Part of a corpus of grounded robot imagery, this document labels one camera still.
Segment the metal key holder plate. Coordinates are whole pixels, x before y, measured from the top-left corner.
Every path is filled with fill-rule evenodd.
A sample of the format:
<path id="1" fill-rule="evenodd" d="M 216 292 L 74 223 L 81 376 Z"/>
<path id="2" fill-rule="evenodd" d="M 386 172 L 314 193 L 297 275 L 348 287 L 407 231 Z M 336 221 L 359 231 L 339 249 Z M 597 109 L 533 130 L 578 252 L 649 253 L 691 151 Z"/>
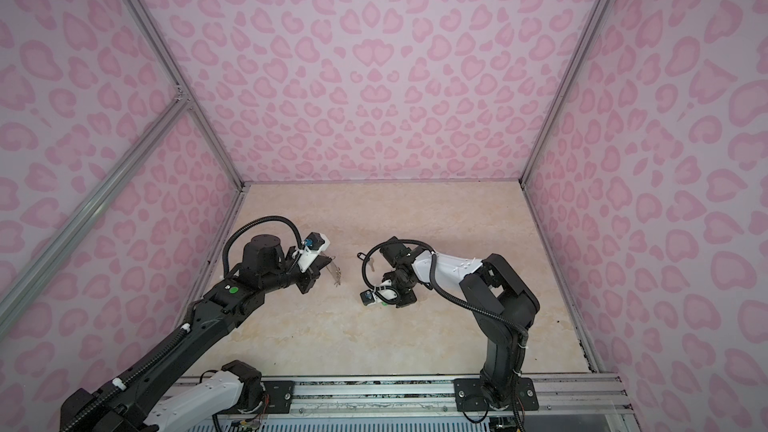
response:
<path id="1" fill-rule="evenodd" d="M 328 271 L 329 275 L 331 276 L 333 280 L 333 284 L 338 287 L 341 285 L 342 281 L 342 273 L 339 266 L 335 263 L 334 260 L 331 260 L 328 265 L 326 266 L 326 270 Z"/>

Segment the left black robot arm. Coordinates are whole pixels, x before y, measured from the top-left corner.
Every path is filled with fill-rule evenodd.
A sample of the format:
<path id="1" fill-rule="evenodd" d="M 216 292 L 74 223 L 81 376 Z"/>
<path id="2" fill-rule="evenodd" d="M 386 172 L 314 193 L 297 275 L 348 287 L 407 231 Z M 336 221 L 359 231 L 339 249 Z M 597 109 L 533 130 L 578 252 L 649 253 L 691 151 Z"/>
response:
<path id="1" fill-rule="evenodd" d="M 94 392 L 71 394 L 60 409 L 62 431 L 138 431 L 164 394 L 205 352 L 241 326 L 267 294 L 297 286 L 307 293 L 331 259 L 327 236 L 312 232 L 282 250 L 270 234 L 254 236 L 242 260 L 192 304 L 182 324 L 144 357 Z"/>

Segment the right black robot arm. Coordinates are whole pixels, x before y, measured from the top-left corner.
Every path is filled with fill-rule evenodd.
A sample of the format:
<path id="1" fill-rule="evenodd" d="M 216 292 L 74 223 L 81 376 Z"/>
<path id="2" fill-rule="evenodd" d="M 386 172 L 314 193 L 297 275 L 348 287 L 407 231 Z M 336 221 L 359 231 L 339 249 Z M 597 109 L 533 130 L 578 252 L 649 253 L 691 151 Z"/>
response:
<path id="1" fill-rule="evenodd" d="M 487 339 L 479 373 L 484 402 L 493 410 L 521 410 L 518 386 L 529 330 L 541 306 L 503 256 L 459 258 L 439 253 L 423 241 L 392 237 L 360 259 L 367 287 L 361 300 L 366 305 L 408 307 L 417 301 L 414 288 L 422 285 L 469 311 Z"/>

